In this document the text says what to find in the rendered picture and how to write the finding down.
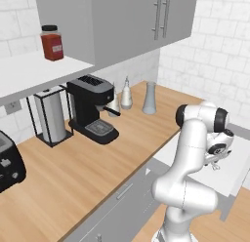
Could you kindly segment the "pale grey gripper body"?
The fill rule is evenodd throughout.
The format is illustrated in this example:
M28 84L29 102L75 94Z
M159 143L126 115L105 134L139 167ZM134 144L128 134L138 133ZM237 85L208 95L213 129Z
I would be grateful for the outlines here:
M229 151L220 154L206 154L204 165L205 166L211 165L213 170L220 170L218 162L222 159L227 158L229 155L230 155Z

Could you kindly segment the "open grey drawer white inside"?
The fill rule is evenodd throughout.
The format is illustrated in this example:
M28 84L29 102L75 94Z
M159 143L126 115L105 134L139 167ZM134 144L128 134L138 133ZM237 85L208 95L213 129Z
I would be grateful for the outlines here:
M199 182L217 191L221 211L220 219L224 222L250 170L250 130L229 124L234 133L234 140L227 158L218 162L219 170L204 166L199 172L187 176L188 181Z

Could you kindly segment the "grey closed drawer front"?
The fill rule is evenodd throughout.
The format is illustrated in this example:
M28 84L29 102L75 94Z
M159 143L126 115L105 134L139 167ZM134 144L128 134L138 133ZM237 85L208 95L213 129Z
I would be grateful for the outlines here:
M98 223L108 212L114 208L123 198L131 200L132 202L142 204L144 201L153 199L151 195L151 185L157 177L165 173L168 166L162 162L151 158L142 168L128 179L120 188L118 188L103 204L77 228L75 228L62 242L79 242L88 231ZM121 193L130 183L133 183L126 194L117 200L116 197Z

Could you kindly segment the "grey flared vase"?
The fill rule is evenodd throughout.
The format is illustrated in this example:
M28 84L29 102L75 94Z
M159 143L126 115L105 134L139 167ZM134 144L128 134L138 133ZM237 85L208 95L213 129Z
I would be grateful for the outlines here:
M155 86L156 86L155 82L148 81L146 83L146 96L143 105L144 114L151 115L156 112Z

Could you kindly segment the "white pointed bottle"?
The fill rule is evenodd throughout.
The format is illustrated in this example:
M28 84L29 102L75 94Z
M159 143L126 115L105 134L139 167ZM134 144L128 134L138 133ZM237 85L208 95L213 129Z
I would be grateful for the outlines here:
M125 79L124 88L121 94L121 107L123 109L130 109L132 107L133 100L132 100L132 93L129 87L129 79Z

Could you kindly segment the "grey base cupboard door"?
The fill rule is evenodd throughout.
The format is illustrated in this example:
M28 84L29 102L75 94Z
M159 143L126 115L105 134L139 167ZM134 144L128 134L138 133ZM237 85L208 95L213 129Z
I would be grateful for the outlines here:
M79 242L98 242L97 234L102 242L132 242L158 206L152 199L140 204L123 198Z

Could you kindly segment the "black coffee machine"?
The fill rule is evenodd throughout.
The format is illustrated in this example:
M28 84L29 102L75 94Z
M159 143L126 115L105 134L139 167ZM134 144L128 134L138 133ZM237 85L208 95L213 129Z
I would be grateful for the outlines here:
M119 136L119 132L100 118L101 111L116 116L120 113L107 105L114 100L114 86L91 74L66 83L70 93L72 116L69 126L99 144L108 144Z

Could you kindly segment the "white paper towel roll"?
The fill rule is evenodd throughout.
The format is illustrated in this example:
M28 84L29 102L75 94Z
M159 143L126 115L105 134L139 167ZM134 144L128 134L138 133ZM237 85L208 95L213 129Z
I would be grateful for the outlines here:
M66 137L61 96L50 89L38 93L34 99L41 124L43 138L47 142L59 142Z

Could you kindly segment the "red spice jar black lid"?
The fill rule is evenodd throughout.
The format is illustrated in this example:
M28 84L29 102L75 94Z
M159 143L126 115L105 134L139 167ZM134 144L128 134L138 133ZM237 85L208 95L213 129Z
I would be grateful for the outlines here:
M44 57L49 61L58 61L63 58L62 36L54 24L42 25L41 41Z

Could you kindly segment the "black toaster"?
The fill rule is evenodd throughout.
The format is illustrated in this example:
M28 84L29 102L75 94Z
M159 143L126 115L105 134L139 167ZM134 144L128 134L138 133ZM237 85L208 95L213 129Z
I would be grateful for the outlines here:
M25 178L26 168L15 142L0 130L0 193Z

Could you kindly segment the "grey wall cupboard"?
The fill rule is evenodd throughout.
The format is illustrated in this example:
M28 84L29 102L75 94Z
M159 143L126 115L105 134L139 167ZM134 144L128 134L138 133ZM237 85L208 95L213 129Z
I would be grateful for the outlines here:
M161 0L157 48L167 44L162 37L165 6ZM36 0L41 24L55 24L62 34L66 56L95 65L92 0Z

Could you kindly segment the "white wall shelf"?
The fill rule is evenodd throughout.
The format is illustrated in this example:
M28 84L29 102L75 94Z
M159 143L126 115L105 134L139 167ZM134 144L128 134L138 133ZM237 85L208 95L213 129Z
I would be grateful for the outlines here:
M58 86L92 67L70 57L46 60L42 51L1 59L0 106Z

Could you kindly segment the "grey wall socket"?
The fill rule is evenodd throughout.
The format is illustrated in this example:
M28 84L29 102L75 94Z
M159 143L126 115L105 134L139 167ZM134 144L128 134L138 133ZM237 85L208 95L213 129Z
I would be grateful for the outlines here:
M12 114L21 110L21 101L13 101L4 105L6 113Z

